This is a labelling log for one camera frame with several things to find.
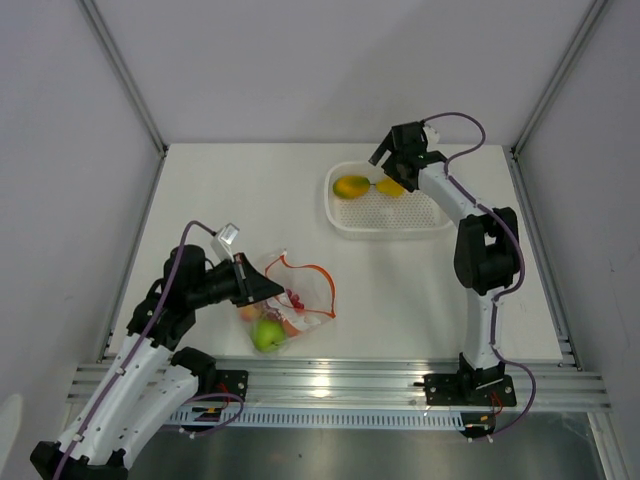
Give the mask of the orange with green leaf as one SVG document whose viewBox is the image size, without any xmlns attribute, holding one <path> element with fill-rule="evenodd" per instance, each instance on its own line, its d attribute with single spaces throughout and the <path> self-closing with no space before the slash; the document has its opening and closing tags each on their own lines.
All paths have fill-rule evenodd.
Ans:
<svg viewBox="0 0 640 480">
<path fill-rule="evenodd" d="M 262 318 L 262 311 L 254 305 L 247 305 L 239 309 L 240 319 L 252 323 Z"/>
</svg>

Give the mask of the yellow lemon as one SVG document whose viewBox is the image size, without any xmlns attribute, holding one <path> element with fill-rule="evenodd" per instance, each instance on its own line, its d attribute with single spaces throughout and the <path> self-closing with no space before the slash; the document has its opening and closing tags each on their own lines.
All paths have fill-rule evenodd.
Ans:
<svg viewBox="0 0 640 480">
<path fill-rule="evenodd" d="M 405 193 L 400 184 L 389 178 L 377 182 L 375 187 L 379 193 L 393 198 L 401 197 Z"/>
</svg>

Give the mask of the red grape bunch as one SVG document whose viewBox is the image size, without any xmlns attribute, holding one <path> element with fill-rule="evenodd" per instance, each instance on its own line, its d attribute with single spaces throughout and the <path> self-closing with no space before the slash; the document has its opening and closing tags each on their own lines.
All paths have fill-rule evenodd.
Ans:
<svg viewBox="0 0 640 480">
<path fill-rule="evenodd" d="M 304 311 L 305 310 L 305 305 L 301 301 L 301 298 L 297 293 L 295 293 L 294 291 L 292 291 L 290 289 L 286 289 L 285 293 L 286 293 L 287 298 L 289 300 L 290 306 L 295 311 Z"/>
</svg>

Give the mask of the green apple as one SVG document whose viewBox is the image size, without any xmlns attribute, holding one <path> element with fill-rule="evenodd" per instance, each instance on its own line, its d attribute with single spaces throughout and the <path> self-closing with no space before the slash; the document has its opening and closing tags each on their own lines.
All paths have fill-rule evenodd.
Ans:
<svg viewBox="0 0 640 480">
<path fill-rule="evenodd" d="M 287 335 L 279 323 L 262 319 L 253 325 L 251 339 L 255 349 L 265 353 L 277 350 Z"/>
</svg>

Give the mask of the green yellow mango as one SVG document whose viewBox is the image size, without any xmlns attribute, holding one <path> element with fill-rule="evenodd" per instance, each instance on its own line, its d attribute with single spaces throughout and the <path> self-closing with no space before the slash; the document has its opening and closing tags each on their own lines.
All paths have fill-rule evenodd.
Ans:
<svg viewBox="0 0 640 480">
<path fill-rule="evenodd" d="M 332 185 L 334 195 L 343 200 L 353 200 L 369 192 L 371 182 L 367 177 L 346 175 L 338 178 Z"/>
</svg>

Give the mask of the clear zip bag orange zipper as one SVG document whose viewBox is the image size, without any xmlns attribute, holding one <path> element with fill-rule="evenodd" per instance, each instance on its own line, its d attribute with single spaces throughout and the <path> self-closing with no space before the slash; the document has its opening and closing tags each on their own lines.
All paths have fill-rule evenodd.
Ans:
<svg viewBox="0 0 640 480">
<path fill-rule="evenodd" d="M 284 288 L 281 294 L 238 310 L 258 353 L 274 354 L 336 317 L 337 289 L 324 267 L 294 264 L 282 250 L 263 255 L 256 269 Z"/>
</svg>

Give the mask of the red orange peach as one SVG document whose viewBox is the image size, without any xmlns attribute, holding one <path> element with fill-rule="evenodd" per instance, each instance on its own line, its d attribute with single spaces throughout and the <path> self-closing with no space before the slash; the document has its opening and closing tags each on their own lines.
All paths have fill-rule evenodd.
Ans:
<svg viewBox="0 0 640 480">
<path fill-rule="evenodd" d="M 308 316 L 283 317 L 281 320 L 282 328 L 288 337 L 296 337 L 308 332 L 314 327 Z"/>
</svg>

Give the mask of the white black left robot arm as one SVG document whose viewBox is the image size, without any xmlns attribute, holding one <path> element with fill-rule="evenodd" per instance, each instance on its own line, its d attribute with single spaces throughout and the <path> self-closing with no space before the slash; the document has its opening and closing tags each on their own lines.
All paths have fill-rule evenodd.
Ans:
<svg viewBox="0 0 640 480">
<path fill-rule="evenodd" d="M 120 351 L 84 409 L 30 461 L 44 479 L 125 479 L 169 416 L 190 400 L 241 403 L 219 388 L 215 359 L 181 347 L 197 310 L 229 301 L 253 305 L 284 293 L 237 253 L 208 267 L 203 248 L 174 248 L 129 321 Z"/>
</svg>

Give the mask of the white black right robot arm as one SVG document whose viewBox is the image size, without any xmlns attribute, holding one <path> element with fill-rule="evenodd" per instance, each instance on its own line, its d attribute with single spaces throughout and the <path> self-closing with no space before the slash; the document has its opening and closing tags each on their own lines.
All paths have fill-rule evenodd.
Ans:
<svg viewBox="0 0 640 480">
<path fill-rule="evenodd" d="M 429 196 L 457 225 L 454 272 L 467 292 L 467 330 L 454 374 L 427 375 L 430 405 L 480 405 L 506 386 L 505 360 L 497 347 L 499 305 L 524 275 L 518 220 L 510 207 L 482 204 L 431 151 L 423 121 L 393 126 L 369 159 L 406 191 Z"/>
</svg>

